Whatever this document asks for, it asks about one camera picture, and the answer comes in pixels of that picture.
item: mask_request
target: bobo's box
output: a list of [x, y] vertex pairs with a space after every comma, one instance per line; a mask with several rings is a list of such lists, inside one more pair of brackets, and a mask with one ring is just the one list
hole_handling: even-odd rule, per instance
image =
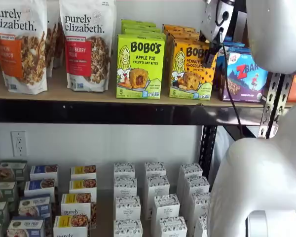
[[118, 35], [117, 98], [159, 99], [164, 38]]
[[215, 56], [211, 68], [202, 63], [209, 44], [199, 41], [173, 39], [169, 52], [169, 96], [183, 99], [210, 100], [216, 66]]
[[[260, 102], [268, 72], [254, 62], [247, 48], [230, 47], [226, 54], [228, 87], [232, 99], [242, 102]], [[221, 75], [220, 96], [223, 101], [229, 101], [224, 67], [223, 62], [221, 68], [217, 69], [217, 73]]]

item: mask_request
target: bobo's apple pie box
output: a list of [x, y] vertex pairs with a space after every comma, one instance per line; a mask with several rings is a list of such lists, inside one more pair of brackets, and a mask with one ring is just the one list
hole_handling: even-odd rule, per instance
[[163, 37], [118, 35], [117, 98], [159, 99]]

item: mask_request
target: orange label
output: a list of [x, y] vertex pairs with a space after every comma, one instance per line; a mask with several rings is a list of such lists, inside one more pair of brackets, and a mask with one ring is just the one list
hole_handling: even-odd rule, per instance
[[22, 77], [21, 41], [15, 35], [0, 34], [0, 65], [4, 74]]

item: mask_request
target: green box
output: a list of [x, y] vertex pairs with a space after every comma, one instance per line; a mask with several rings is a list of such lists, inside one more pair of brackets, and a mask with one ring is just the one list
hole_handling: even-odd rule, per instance
[[153, 22], [135, 21], [135, 20], [128, 20], [128, 19], [122, 19], [122, 25], [123, 24], [136, 24], [136, 25], [143, 25], [148, 27], [156, 27], [156, 24]]
[[136, 24], [122, 24], [122, 34], [125, 33], [125, 28], [135, 29], [135, 30], [143, 30], [143, 31], [151, 31], [151, 32], [157, 32], [157, 33], [161, 32], [161, 30], [156, 27], [148, 27], [148, 26], [136, 25]]
[[160, 98], [164, 46], [162, 37], [118, 35], [117, 98]]

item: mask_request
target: purely elizabeth granola bag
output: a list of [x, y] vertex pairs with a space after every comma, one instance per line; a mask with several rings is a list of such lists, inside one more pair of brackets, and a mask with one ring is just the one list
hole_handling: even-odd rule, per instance
[[45, 0], [0, 0], [0, 64], [10, 92], [47, 90]]
[[66, 36], [68, 88], [108, 89], [116, 10], [114, 0], [60, 0]]

